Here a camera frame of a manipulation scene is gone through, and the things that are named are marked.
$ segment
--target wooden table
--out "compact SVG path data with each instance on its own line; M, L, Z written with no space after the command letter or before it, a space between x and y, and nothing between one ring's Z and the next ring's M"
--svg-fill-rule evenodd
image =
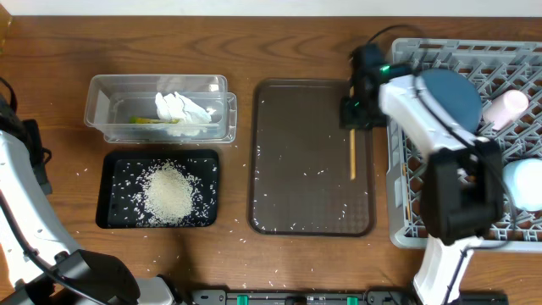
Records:
M364 290L407 286L423 251L391 244L386 213L386 133L373 133L377 224L362 239L263 236L247 223L252 94L266 78L345 79L348 53L376 31L398 23L422 26L433 38L541 41L542 19L15 17L0 58L0 75L19 98L21 119L37 119L52 206L86 249L120 258L135 276L170 275L187 287L261 290ZM388 49L397 30L380 39ZM221 185L216 223L189 230L102 230L95 222L107 144L83 123L86 93L99 74L221 74L238 97L238 133L216 149ZM146 146L133 146L134 149ZM167 149L190 146L168 146ZM476 253L465 290L504 290L513 304L542 302L542 256ZM0 258L0 297L12 288Z

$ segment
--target gray dish rack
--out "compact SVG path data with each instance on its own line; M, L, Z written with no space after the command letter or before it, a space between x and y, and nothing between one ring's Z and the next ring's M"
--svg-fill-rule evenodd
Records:
M424 49L427 54L422 58ZM491 42L400 38L393 42L389 61L410 62L423 69L450 69L465 76L482 97L483 109L503 92L518 89L529 97L528 109L504 130L481 122L478 135L498 141L505 164L520 158L542 158L542 42ZM418 209L425 164L402 128L388 123L386 174L390 239L398 247L423 248L427 232ZM466 177L459 179L465 183ZM512 237L505 197L505 215L493 224L485 246ZM497 251L542 252L542 212L517 211L515 241Z

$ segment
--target white wall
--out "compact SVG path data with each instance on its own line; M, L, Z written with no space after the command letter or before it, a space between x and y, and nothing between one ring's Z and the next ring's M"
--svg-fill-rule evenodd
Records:
M12 15L542 16L542 0L0 0Z

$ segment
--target black tray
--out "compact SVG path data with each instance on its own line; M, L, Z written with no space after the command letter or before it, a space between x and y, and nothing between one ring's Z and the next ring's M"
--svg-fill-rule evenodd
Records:
M198 186L202 200L193 202L192 213L183 218L180 225L148 224L147 217L139 220L139 214L134 211L135 204L128 195L133 196L141 191L137 183L138 177L144 169L159 162L169 159L176 164L185 166L183 173L190 173L200 178ZM140 227L203 227L211 225L217 218L217 192L218 192L218 154L212 150L192 151L169 151L169 152L134 152L116 151L111 152L103 160L102 182L98 196L96 211L96 224L103 229L140 228Z
M372 132L340 128L346 80L265 80L255 93L248 220L268 235L365 236L374 226Z

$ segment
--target white cup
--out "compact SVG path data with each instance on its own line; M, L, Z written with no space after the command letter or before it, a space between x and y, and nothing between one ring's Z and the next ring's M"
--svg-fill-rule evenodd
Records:
M510 90L491 101L491 106L484 111L482 117L486 123L493 122L494 130L501 130L519 118L527 106L528 98L525 93Z
M502 178L514 198L516 208L526 211L542 210L540 181L542 160L529 158L510 162L502 170Z

